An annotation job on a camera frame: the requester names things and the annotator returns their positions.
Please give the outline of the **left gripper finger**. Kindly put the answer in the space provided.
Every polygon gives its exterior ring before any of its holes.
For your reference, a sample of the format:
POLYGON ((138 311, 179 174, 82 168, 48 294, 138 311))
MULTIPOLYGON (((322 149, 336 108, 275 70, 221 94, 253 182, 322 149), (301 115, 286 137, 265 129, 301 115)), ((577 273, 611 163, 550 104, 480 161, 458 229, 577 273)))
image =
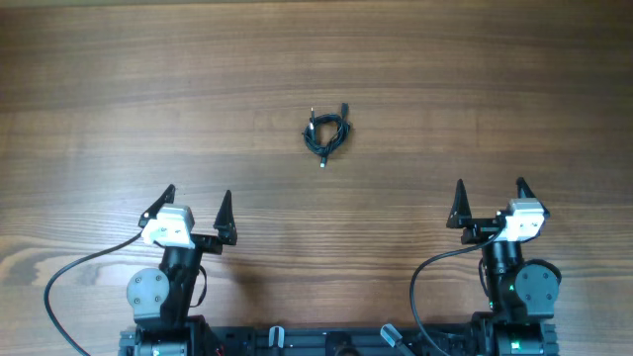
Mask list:
POLYGON ((237 230, 232 211, 231 190, 227 190, 225 193, 214 222, 214 229, 218 231, 218 239, 222 244, 236 245, 237 230))
POLYGON ((151 220, 156 219, 158 212, 165 204, 173 204, 175 191, 176 187, 173 184, 170 184, 161 196, 141 214, 137 225, 139 227, 146 227, 151 220))

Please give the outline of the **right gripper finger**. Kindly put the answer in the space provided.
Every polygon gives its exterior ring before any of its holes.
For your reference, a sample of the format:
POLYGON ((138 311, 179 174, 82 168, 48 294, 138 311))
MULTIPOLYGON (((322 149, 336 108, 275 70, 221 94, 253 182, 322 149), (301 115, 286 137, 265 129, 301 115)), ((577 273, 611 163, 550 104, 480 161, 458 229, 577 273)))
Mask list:
MULTIPOLYGON (((529 198, 529 199, 537 199, 535 194, 533 193, 533 191, 531 190, 531 188, 529 187, 529 185, 527 184, 527 182, 525 181, 525 179, 523 177, 518 177, 516 182, 516 187, 517 187, 517 196, 518 198, 529 198)), ((540 202, 540 200, 537 199, 537 201, 541 204, 542 208, 543 208, 543 215, 545 218, 550 218, 550 212, 549 210, 545 207, 545 205, 543 203, 540 202)))
POLYGON ((446 222, 448 228, 464 228, 472 221, 472 213, 466 188, 462 179, 456 184, 455 196, 449 217, 446 222))

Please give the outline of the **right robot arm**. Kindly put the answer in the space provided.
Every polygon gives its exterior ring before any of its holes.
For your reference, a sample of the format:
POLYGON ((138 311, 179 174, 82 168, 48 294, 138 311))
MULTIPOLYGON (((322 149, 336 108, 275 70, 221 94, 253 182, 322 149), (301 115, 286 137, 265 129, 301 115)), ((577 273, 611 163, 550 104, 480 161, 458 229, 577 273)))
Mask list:
POLYGON ((447 219, 449 228, 461 228, 461 243, 479 245, 480 274, 491 304, 476 312, 469 323, 469 347, 474 355, 554 356, 560 353, 553 324, 562 274, 543 259, 526 260, 522 245, 538 237, 549 211, 523 178, 516 180, 517 197, 488 219, 472 216, 465 185, 456 184, 447 219))

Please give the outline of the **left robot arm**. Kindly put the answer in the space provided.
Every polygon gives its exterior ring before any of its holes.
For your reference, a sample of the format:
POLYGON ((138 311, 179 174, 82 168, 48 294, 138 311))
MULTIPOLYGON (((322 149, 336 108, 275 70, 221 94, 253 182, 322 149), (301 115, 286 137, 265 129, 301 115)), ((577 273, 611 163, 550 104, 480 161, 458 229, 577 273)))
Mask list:
POLYGON ((140 237, 163 249, 159 266, 135 273, 127 286, 127 300, 136 328, 123 331, 120 355, 193 356, 225 355, 225 347, 201 315, 189 315, 206 295, 192 301, 197 278, 206 276, 204 254, 220 255, 226 245, 237 242, 232 195, 225 193, 213 224, 216 235, 194 233, 191 209, 174 203, 176 188, 169 185, 140 216, 140 237))

